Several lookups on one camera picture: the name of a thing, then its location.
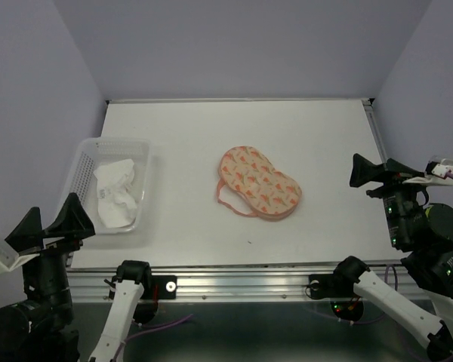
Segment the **white bra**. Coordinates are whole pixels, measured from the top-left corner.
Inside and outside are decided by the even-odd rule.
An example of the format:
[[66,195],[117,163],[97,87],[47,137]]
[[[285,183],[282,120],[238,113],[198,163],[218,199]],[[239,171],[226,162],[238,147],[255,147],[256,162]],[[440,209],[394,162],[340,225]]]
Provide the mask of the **white bra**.
[[137,202],[131,195],[134,162],[124,159],[100,165],[95,171],[97,180],[98,215],[108,229],[131,225],[137,215]]

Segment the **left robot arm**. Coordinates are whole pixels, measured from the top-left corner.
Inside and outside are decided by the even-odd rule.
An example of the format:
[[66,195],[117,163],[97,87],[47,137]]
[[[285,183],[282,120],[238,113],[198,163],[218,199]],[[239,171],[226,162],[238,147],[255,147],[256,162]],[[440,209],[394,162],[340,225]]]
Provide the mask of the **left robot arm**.
[[42,226],[31,208],[6,238],[0,238],[0,275],[22,270],[26,299],[0,308],[0,361],[78,361],[79,333],[67,256],[95,234],[76,193],[68,194],[57,218]]

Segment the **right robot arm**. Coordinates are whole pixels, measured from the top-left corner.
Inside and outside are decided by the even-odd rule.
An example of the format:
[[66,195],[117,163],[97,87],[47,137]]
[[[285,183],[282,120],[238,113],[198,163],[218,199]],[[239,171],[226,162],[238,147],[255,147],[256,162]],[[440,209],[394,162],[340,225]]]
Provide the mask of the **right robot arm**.
[[421,345],[431,361],[453,361],[453,207],[429,200],[431,186],[453,186],[453,161],[431,159],[418,171],[392,158],[375,164],[353,155],[350,187],[378,187],[367,196],[383,202],[391,247],[434,311],[429,313],[381,280],[365,262],[347,257],[335,268],[333,288],[376,305]]

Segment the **floral peach laundry bag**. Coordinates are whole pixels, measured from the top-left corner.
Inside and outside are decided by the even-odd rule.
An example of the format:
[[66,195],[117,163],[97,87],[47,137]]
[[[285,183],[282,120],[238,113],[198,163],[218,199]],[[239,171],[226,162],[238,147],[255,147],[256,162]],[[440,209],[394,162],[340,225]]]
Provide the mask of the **floral peach laundry bag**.
[[[290,216],[302,199],[299,184],[277,170],[263,153],[252,146],[236,146],[226,151],[217,173],[217,203],[240,216],[279,221]],[[224,187],[244,201],[249,209],[247,213],[220,198]]]

